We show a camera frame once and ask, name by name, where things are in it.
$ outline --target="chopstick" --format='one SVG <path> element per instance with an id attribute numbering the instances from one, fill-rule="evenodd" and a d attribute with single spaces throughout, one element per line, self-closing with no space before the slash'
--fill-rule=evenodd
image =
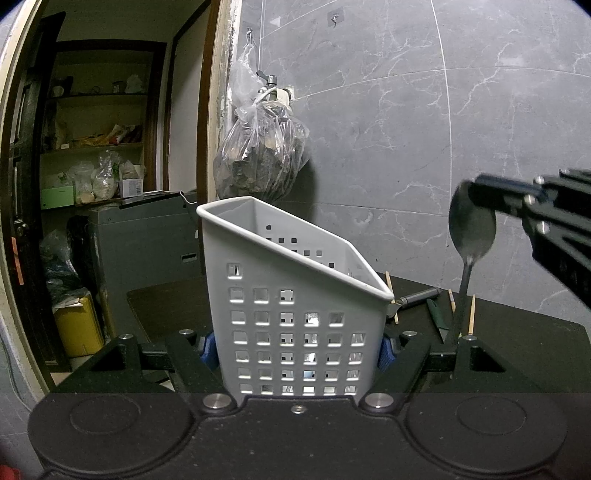
<path id="1" fill-rule="evenodd" d="M 388 288 L 392 292 L 392 295 L 394 295 L 394 290 L 392 289 L 392 280 L 390 280 L 390 272 L 386 272 L 385 275 L 386 275 L 386 283 L 388 284 Z M 396 298 L 394 297 L 390 303 L 396 303 Z M 396 325 L 398 325 L 398 312 L 396 312 L 396 314 L 394 314 L 394 323 Z"/>
<path id="2" fill-rule="evenodd" d="M 472 305 L 470 307 L 470 324 L 468 326 L 468 335 L 474 333 L 474 313 L 476 310 L 476 295 L 472 296 Z"/>
<path id="3" fill-rule="evenodd" d="M 447 289 L 447 293 L 449 295 L 449 303 L 452 304 L 452 313 L 455 313 L 456 312 L 456 301 L 453 298 L 453 292 L 452 292 L 452 290 L 450 288 L 448 288 Z"/>

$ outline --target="basket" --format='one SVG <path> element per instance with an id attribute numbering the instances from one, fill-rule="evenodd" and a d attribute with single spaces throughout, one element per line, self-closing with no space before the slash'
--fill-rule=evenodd
<path id="1" fill-rule="evenodd" d="M 223 382 L 246 395 L 369 390 L 392 293 L 347 240 L 253 197 L 200 205 Z"/>

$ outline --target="dark wooden door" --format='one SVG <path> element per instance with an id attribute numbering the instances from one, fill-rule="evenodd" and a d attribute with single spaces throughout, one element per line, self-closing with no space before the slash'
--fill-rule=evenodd
<path id="1" fill-rule="evenodd" d="M 62 12 L 41 19 L 30 44 L 15 100 L 8 168 L 2 169 L 8 177 L 1 188 L 3 235 L 12 288 L 23 329 L 37 363 L 47 366 L 42 371 L 50 384 L 48 372 L 68 371 L 70 364 L 51 311 L 39 252 L 39 241 L 43 238 L 39 162 L 56 40 L 65 16 Z M 5 222 L 8 216 L 5 206 L 11 200 L 10 218 Z"/>

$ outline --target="white wall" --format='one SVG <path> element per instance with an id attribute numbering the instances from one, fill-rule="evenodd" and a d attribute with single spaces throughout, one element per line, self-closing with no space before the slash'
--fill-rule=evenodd
<path id="1" fill-rule="evenodd" d="M 170 190 L 197 184 L 197 110 L 209 8 L 181 37 L 174 59 L 168 175 Z"/>
<path id="2" fill-rule="evenodd" d="M 157 186 L 162 188 L 164 102 L 171 44 L 203 0 L 50 0 L 44 16 L 65 11 L 58 41 L 85 38 L 166 42 L 158 110 Z"/>

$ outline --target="yellow box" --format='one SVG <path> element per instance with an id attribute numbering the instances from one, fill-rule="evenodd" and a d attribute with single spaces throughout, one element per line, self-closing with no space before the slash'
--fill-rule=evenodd
<path id="1" fill-rule="evenodd" d="M 69 357 L 92 355 L 105 344 L 90 295 L 82 297 L 80 304 L 54 313 L 61 342 Z"/>

